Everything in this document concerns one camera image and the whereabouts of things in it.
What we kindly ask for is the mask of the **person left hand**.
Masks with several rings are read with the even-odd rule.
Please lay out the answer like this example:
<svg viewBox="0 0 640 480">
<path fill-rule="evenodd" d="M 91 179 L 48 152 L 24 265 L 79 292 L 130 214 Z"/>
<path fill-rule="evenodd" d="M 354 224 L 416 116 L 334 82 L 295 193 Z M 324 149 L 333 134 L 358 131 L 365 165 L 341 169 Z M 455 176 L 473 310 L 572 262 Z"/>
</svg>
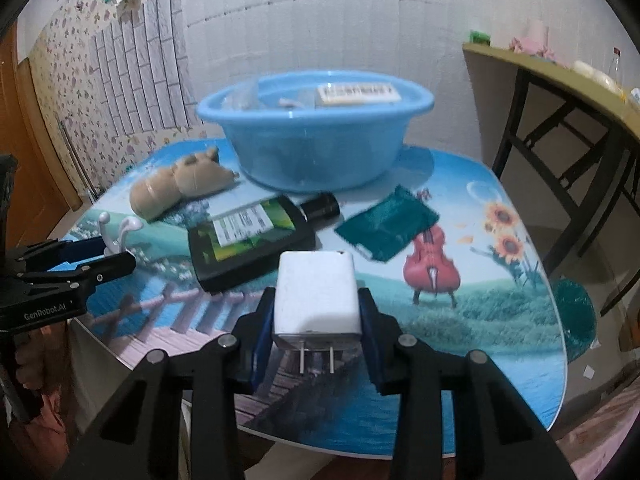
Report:
<svg viewBox="0 0 640 480">
<path fill-rule="evenodd" d="M 63 414 L 68 410 L 72 388 L 70 335 L 66 322 L 37 328 L 16 352 L 16 378 L 28 391 L 44 396 L 44 404 Z"/>
</svg>

